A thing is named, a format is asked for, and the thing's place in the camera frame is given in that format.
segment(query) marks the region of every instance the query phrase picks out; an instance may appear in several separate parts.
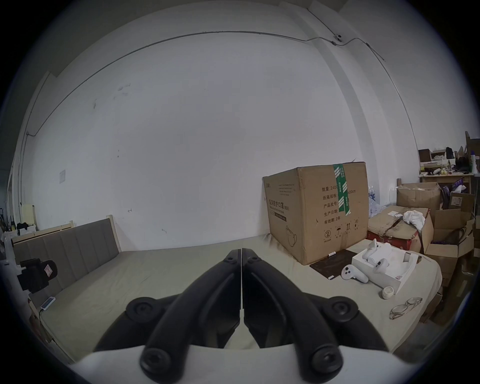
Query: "open cardboard box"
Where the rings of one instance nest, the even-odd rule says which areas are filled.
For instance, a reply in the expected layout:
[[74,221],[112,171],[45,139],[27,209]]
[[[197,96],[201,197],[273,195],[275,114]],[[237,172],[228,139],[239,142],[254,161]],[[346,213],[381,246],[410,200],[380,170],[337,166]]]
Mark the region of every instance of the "open cardboard box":
[[[380,247],[385,247],[385,244],[379,244]],[[403,264],[405,264],[405,269],[401,275],[393,273],[395,269],[387,267],[385,273],[374,273],[373,265],[369,264],[364,258],[363,254],[367,251],[364,249],[362,252],[356,254],[352,258],[352,265],[357,267],[360,271],[367,275],[368,279],[371,280],[374,284],[378,285],[381,288],[392,287],[394,294],[396,295],[398,291],[405,285],[405,282],[408,280],[412,274],[415,266],[417,265],[418,255],[410,251],[404,251],[396,247],[391,247],[391,252],[393,255],[392,258],[403,258]]]
[[[442,287],[450,284],[450,279],[459,257],[473,250],[473,225],[470,212],[461,209],[446,209],[435,212],[433,228],[425,225],[422,229],[424,254],[434,259],[442,271]],[[432,241],[442,241],[456,229],[464,228],[459,233],[458,245],[431,244]]]

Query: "cable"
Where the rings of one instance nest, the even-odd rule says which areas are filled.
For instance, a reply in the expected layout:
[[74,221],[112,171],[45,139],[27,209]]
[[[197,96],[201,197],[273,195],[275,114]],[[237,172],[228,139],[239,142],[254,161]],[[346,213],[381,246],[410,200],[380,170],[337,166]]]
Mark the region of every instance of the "cable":
[[[317,20],[319,20],[323,25],[325,25],[325,27],[333,33],[333,31],[323,22],[321,21],[317,16],[315,16],[317,18]],[[265,35],[265,36],[275,36],[275,37],[281,37],[281,38],[286,38],[286,39],[289,39],[289,40],[295,40],[295,41],[299,41],[299,42],[303,42],[303,43],[308,43],[310,41],[313,41],[313,40],[317,40],[317,39],[320,39],[320,40],[324,40],[324,41],[327,41],[329,43],[331,43],[332,45],[334,46],[337,46],[337,47],[344,47],[346,46],[347,44],[351,43],[352,41],[354,40],[358,40],[358,41],[361,41],[363,44],[365,44],[369,49],[370,51],[375,55],[375,57],[377,58],[378,62],[382,65],[383,69],[385,70],[387,76],[389,77],[390,81],[392,82],[397,94],[398,94],[398,97],[400,98],[400,101],[402,102],[402,105],[403,105],[403,108],[405,110],[405,113],[407,114],[407,118],[408,118],[408,122],[410,124],[410,127],[412,129],[412,134],[413,134],[413,139],[415,141],[415,147],[417,148],[417,151],[418,151],[418,145],[417,145],[417,138],[415,137],[415,132],[413,130],[413,125],[412,125],[412,122],[410,120],[410,116],[408,115],[408,112],[407,112],[407,107],[405,106],[405,103],[402,99],[402,96],[400,95],[400,92],[395,84],[395,82],[393,81],[392,77],[390,76],[390,74],[388,73],[387,69],[385,68],[385,66],[383,65],[383,63],[380,61],[379,57],[385,61],[385,59],[380,56],[380,54],[375,51],[367,42],[363,41],[361,38],[359,37],[354,37],[353,39],[347,41],[346,43],[344,44],[338,44],[336,43],[335,41],[333,40],[329,40],[325,37],[321,37],[321,36],[317,36],[317,37],[312,37],[310,39],[300,39],[300,38],[297,38],[297,37],[292,37],[292,36],[286,36],[286,35],[280,35],[280,34],[275,34],[275,33],[268,33],[268,32],[257,32],[257,31],[205,31],[205,32],[196,32],[196,33],[190,33],[190,34],[186,34],[186,35],[180,35],[180,36],[174,36],[174,37],[169,37],[167,39],[163,39],[163,40],[159,40],[159,41],[156,41],[156,42],[153,42],[153,43],[150,43],[150,44],[147,44],[143,47],[140,47],[140,48],[137,48],[137,49],[134,49],[133,51],[129,52],[129,53],[126,53],[125,55],[122,55],[120,57],[118,57],[117,59],[111,61],[110,63],[104,65],[102,68],[100,68],[99,70],[97,70],[96,72],[94,72],[93,74],[91,74],[90,76],[88,76],[85,80],[83,80],[80,84],[78,84],[74,89],[72,89],[72,91],[70,91],[61,101],[60,103],[57,104],[57,106],[50,112],[50,114],[47,116],[47,118],[44,120],[44,122],[40,125],[40,128],[38,128],[38,131],[35,133],[35,134],[29,134],[27,131],[26,131],[26,128],[25,128],[25,132],[26,132],[26,136],[32,136],[32,137],[35,137],[37,136],[38,132],[40,132],[40,130],[42,129],[42,127],[45,125],[45,123],[47,122],[47,120],[50,118],[50,116],[57,110],[57,108],[67,99],[68,96],[70,96],[75,90],[77,90],[81,85],[83,85],[85,82],[87,82],[88,80],[90,80],[93,76],[95,76],[97,73],[99,73],[100,71],[104,70],[106,67],[110,66],[111,64],[135,53],[135,52],[138,52],[142,49],[145,49],[145,48],[148,48],[148,47],[152,47],[154,45],[157,45],[157,44],[161,44],[161,43],[165,43],[167,41],[171,41],[171,40],[175,40],[175,39],[179,39],[179,38],[182,38],[182,37],[189,37],[189,36],[196,36],[196,35],[207,35],[207,34],[220,34],[220,33],[241,33],[241,34],[253,34],[253,35]]]
[[332,35],[337,36],[336,33],[334,33],[334,32],[328,27],[327,24],[325,24],[322,20],[320,20],[320,19],[317,17],[316,14],[314,14],[314,13],[312,13],[312,12],[310,12],[310,13],[311,13],[313,16],[315,16],[315,18],[316,18],[319,22],[321,22],[321,23],[326,27],[326,29],[328,29],[328,30],[332,33]]
[[31,135],[29,134],[28,132],[26,133],[27,136],[32,136],[32,137],[35,137],[38,132],[40,132],[40,130],[42,129],[42,127],[44,126],[44,124],[47,122],[47,120],[49,119],[49,117],[53,114],[53,112],[55,112],[55,110],[65,101],[65,99],[70,96],[75,90],[77,90],[81,85],[83,85],[85,82],[87,82],[88,80],[90,80],[93,76],[95,76],[97,73],[99,73],[100,71],[104,70],[106,67],[112,65],[113,63],[117,62],[118,60],[121,60],[135,52],[138,52],[142,49],[145,49],[145,48],[149,48],[149,47],[152,47],[154,45],[157,45],[157,44],[160,44],[160,43],[165,43],[167,41],[171,41],[171,40],[176,40],[176,39],[180,39],[182,37],[189,37],[189,36],[196,36],[196,35],[208,35],[208,34],[218,34],[218,33],[242,33],[242,34],[252,34],[252,35],[266,35],[266,36],[275,36],[275,37],[281,37],[281,38],[285,38],[285,39],[289,39],[289,40],[295,40],[295,41],[300,41],[302,43],[308,43],[309,41],[313,41],[313,40],[317,40],[317,39],[321,39],[321,40],[325,40],[325,41],[328,41],[329,43],[332,43],[334,45],[336,45],[332,40],[329,40],[329,39],[326,39],[324,37],[320,37],[320,36],[317,36],[317,37],[312,37],[310,39],[307,39],[307,40],[304,40],[304,39],[300,39],[300,38],[297,38],[297,37],[291,37],[291,36],[286,36],[286,35],[279,35],[279,34],[276,34],[276,33],[268,33],[268,32],[256,32],[256,31],[206,31],[206,32],[196,32],[196,33],[189,33],[189,34],[186,34],[186,35],[180,35],[180,36],[175,36],[175,37],[169,37],[168,39],[163,39],[163,40],[159,40],[159,41],[156,41],[154,43],[150,43],[150,44],[147,44],[143,47],[140,47],[140,48],[137,48],[137,49],[134,49],[133,51],[129,52],[129,53],[126,53],[125,55],[123,56],[120,56],[119,58],[111,61],[110,63],[108,63],[107,65],[104,65],[102,68],[100,68],[98,71],[94,72],[93,74],[91,74],[90,76],[88,76],[85,80],[83,80],[80,84],[78,84],[74,89],[72,89],[72,91],[70,91],[67,96],[65,96],[62,101],[60,101],[60,103],[50,112],[50,114],[47,116],[47,118],[45,119],[45,121],[42,123],[42,125],[40,125],[40,128],[38,128],[38,131]]

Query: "white cloth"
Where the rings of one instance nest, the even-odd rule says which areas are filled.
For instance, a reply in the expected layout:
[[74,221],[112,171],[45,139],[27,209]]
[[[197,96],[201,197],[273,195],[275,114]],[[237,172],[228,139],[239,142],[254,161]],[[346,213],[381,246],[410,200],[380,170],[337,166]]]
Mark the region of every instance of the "white cloth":
[[423,226],[425,225],[425,218],[423,217],[423,213],[415,210],[406,211],[403,214],[403,221],[405,221],[407,224],[413,224],[420,233]]

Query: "white wall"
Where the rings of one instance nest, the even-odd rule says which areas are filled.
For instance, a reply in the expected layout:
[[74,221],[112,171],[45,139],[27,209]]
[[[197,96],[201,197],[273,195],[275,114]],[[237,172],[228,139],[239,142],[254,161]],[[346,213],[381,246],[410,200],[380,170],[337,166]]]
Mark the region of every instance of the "white wall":
[[[306,38],[285,11],[261,4],[156,12],[50,77],[27,131],[125,50],[224,29]],[[354,158],[362,160],[352,117],[315,47],[272,36],[193,36],[125,57],[71,94],[28,138],[23,186],[41,228],[111,213],[122,249],[166,248],[266,233],[262,176]]]
[[406,1],[349,0],[340,15],[386,60],[419,149],[458,150],[480,137],[478,108],[449,48]]

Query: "green packing tape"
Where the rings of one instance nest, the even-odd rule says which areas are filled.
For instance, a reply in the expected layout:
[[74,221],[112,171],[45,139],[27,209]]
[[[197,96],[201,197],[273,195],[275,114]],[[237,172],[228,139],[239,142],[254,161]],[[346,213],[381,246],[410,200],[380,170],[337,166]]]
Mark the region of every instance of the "green packing tape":
[[336,194],[338,196],[338,211],[345,212],[345,216],[350,215],[350,205],[348,204],[348,187],[345,178],[343,164],[334,164],[333,170],[336,179]]

